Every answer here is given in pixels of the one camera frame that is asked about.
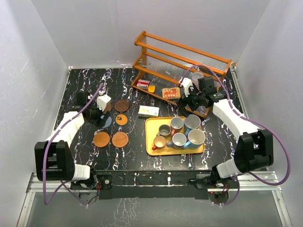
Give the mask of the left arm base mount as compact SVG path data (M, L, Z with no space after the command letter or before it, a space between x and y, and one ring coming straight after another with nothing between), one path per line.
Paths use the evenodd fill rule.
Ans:
M108 173L92 173L87 180L78 180L71 183L72 190L95 191L99 200L112 199L113 178Z

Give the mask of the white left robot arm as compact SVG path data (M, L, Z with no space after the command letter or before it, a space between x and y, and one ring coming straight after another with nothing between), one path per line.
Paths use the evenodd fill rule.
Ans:
M103 114L111 105L111 101L97 99L83 112L76 106L63 115L63 119L43 142L37 142L34 147L36 174L40 181L81 181L88 189L94 188L98 177L91 173L91 167L74 162L70 146L78 130L85 122L99 125Z

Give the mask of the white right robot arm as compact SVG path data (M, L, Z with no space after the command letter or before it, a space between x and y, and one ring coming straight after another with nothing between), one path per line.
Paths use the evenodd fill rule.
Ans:
M184 94L178 100L178 107L183 112L186 106L192 111L200 106L212 107L213 114L223 121L237 142L233 158L215 165L208 181L221 188L232 176L271 166L274 162L272 133L244 120L228 94L217 91L212 77L199 78L198 84L196 87L191 79L180 79L178 86Z

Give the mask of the plain orange wooden coaster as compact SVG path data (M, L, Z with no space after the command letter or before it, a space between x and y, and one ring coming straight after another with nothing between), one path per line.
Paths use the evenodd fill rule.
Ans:
M109 143L109 141L110 136L107 132L104 131L98 132L93 138L93 143L98 148L105 147Z

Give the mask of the blue paper coaster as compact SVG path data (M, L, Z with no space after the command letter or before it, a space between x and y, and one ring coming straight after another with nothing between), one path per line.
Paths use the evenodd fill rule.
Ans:
M112 124L112 118L110 115L103 115L101 116L101 122L100 122L100 127L101 128L108 128Z

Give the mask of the orange black paper coaster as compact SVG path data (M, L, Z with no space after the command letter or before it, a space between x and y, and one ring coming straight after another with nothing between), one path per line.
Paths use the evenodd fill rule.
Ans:
M116 117L115 117L115 122L119 125L119 126L124 126L128 123L128 118L126 115L124 114L118 114Z

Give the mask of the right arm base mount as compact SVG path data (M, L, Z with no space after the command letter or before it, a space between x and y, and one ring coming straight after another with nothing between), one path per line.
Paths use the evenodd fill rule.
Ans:
M211 173L209 176L198 178L197 176L195 178L189 179L189 183L193 184L195 187L197 187L198 183L200 184L207 184L215 186L218 183L228 183L230 180L234 180L237 184L237 192L233 200L237 198L240 192L240 183L236 176L228 176L228 177L220 177L219 170L217 169L218 165L214 165L212 167Z

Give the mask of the light wooden ridged coaster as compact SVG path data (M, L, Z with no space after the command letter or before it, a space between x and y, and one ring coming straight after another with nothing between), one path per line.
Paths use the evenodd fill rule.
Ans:
M117 132L112 137L112 144L116 148L123 148L128 144L128 135L124 132Z

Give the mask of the dark walnut coaster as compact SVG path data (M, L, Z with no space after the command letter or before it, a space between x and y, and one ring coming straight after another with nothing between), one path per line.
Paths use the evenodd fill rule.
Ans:
M119 99L115 103L115 110L119 113L126 112L130 107L130 104L127 100Z
M104 113L111 112L111 110L112 110L112 104L109 103L109 104L107 104L107 106L106 106L106 108L104 110Z

